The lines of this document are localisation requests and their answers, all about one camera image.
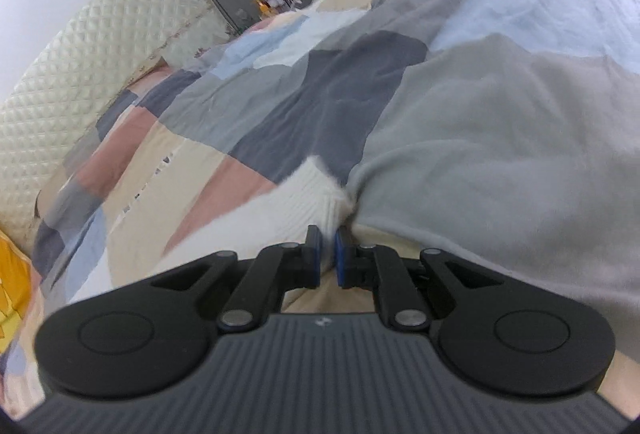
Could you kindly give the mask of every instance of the yellow pillow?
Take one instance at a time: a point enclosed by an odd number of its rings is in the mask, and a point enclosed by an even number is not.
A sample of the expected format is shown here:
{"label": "yellow pillow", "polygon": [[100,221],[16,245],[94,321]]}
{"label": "yellow pillow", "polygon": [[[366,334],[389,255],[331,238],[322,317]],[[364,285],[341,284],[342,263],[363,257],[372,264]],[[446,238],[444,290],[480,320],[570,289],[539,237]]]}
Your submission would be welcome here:
{"label": "yellow pillow", "polygon": [[0,231],[0,353],[14,337],[31,299],[31,261]]}

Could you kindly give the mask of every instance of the pink fabric patch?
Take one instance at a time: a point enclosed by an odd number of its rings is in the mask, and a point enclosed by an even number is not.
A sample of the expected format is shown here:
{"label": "pink fabric patch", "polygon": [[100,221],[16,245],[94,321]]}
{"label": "pink fabric patch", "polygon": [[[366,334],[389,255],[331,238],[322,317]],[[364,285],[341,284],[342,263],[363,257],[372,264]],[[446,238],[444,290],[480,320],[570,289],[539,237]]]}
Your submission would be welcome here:
{"label": "pink fabric patch", "polygon": [[165,78],[168,78],[173,74],[174,70],[169,67],[169,65],[164,64],[158,68],[155,68],[150,73],[146,74],[139,80],[133,82],[129,87],[127,87],[131,92],[138,95],[138,97],[142,98],[148,93],[151,89],[153,89],[158,83],[160,83]]}
{"label": "pink fabric patch", "polygon": [[273,181],[238,160],[230,156],[225,157],[167,242],[163,255],[217,217],[235,210],[258,195],[270,192],[275,187]]}
{"label": "pink fabric patch", "polygon": [[129,166],[156,117],[146,108],[133,107],[94,154],[78,169],[76,179],[90,194],[105,199]]}
{"label": "pink fabric patch", "polygon": [[269,24],[271,24],[275,20],[275,18],[276,17],[269,17],[269,18],[266,18],[264,20],[260,20],[260,22],[254,24],[249,29],[247,29],[245,31],[245,33],[251,33],[253,31],[258,31],[258,30],[261,30],[261,29],[265,29],[265,27],[267,27]]}
{"label": "pink fabric patch", "polygon": [[42,282],[42,275],[40,275],[40,273],[38,273],[38,271],[33,266],[31,266],[29,268],[29,274],[30,274],[30,279],[31,279],[30,280],[30,282],[31,282],[31,295],[35,295],[35,292],[38,291],[38,289],[40,288],[40,283]]}

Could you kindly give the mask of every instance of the blue fabric patch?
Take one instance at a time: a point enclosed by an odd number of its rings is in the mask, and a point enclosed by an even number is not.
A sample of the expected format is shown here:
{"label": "blue fabric patch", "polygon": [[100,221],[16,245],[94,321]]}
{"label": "blue fabric patch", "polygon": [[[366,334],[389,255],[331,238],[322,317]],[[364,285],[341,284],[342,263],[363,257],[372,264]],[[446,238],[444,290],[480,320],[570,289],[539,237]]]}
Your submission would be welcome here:
{"label": "blue fabric patch", "polygon": [[85,283],[106,248],[106,220],[102,208],[91,217],[87,231],[73,255],[73,266],[66,270],[65,301],[69,302]]}
{"label": "blue fabric patch", "polygon": [[306,60],[300,60],[294,67],[251,68],[226,81],[206,74],[176,97],[159,122],[174,134],[227,154],[300,87],[305,72]]}
{"label": "blue fabric patch", "polygon": [[228,45],[218,65],[209,71],[210,74],[226,80],[241,70],[252,67],[258,58],[274,51],[287,36],[297,32],[307,19],[308,17],[301,16],[281,28],[244,34]]}
{"label": "blue fabric patch", "polygon": [[608,56],[640,73],[638,0],[465,0],[430,48],[496,33],[530,52]]}
{"label": "blue fabric patch", "polygon": [[17,342],[12,343],[12,349],[6,361],[6,373],[22,376],[27,368],[27,359],[24,351]]}
{"label": "blue fabric patch", "polygon": [[62,188],[36,233],[33,267],[43,278],[65,250],[76,247],[101,204],[99,197],[87,192],[75,179]]}

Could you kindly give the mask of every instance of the ribbed gray surface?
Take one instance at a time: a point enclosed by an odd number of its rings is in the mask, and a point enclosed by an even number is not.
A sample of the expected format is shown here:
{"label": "ribbed gray surface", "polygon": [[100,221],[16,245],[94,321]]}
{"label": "ribbed gray surface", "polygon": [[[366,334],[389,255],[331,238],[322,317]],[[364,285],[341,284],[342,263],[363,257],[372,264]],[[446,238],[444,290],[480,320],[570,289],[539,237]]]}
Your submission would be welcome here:
{"label": "ribbed gray surface", "polygon": [[274,315],[224,337],[202,368],[126,403],[55,396],[33,434],[617,434],[628,423],[594,393],[501,400],[450,374],[429,341],[376,315]]}

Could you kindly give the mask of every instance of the beige fabric patch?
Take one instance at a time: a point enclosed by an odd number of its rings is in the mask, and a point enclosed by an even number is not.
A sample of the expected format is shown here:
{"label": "beige fabric patch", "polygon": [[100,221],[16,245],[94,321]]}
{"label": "beige fabric patch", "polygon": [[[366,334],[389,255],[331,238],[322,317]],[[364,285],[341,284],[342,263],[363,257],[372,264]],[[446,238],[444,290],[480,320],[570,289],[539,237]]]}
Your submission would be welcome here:
{"label": "beige fabric patch", "polygon": [[640,365],[616,351],[598,394],[629,419],[640,415]]}
{"label": "beige fabric patch", "polygon": [[304,13],[302,11],[290,11],[274,17],[265,29],[261,31],[269,32],[274,29],[288,26],[298,20]]}
{"label": "beige fabric patch", "polygon": [[320,286],[314,290],[303,290],[287,305],[284,313],[373,313],[372,293],[364,289],[341,289],[335,270],[325,273]]}
{"label": "beige fabric patch", "polygon": [[360,244],[383,244],[393,248],[400,257],[404,258],[420,258],[420,252],[423,249],[417,242],[362,224],[353,224],[351,234]]}
{"label": "beige fabric patch", "polygon": [[320,0],[316,11],[345,11],[347,9],[370,9],[372,0]]}
{"label": "beige fabric patch", "polygon": [[115,287],[142,279],[154,268],[169,238],[225,158],[160,124],[151,134],[103,205],[111,228],[107,251]]}

